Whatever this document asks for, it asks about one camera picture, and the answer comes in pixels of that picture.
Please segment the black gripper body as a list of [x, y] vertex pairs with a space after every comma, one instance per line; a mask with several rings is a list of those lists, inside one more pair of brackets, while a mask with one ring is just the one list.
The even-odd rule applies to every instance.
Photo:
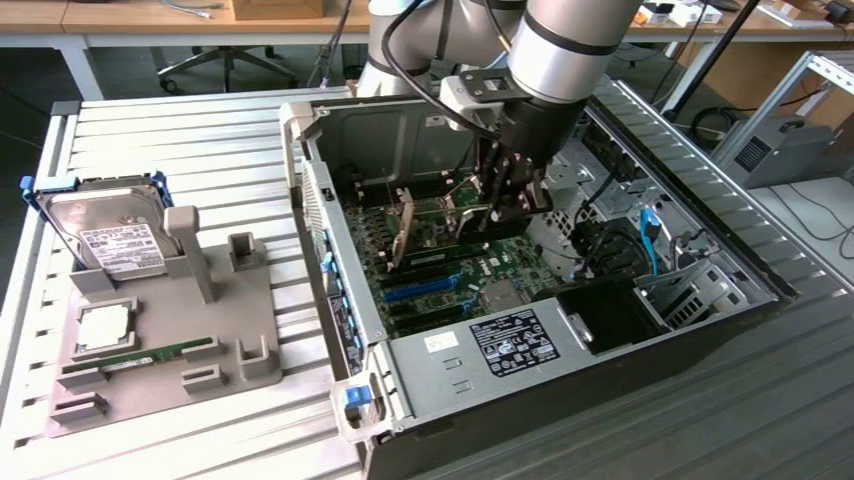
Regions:
[[588, 100], [581, 100], [558, 104], [538, 98], [506, 103], [501, 116], [501, 145], [530, 159], [536, 166], [546, 166], [573, 133], [586, 103]]

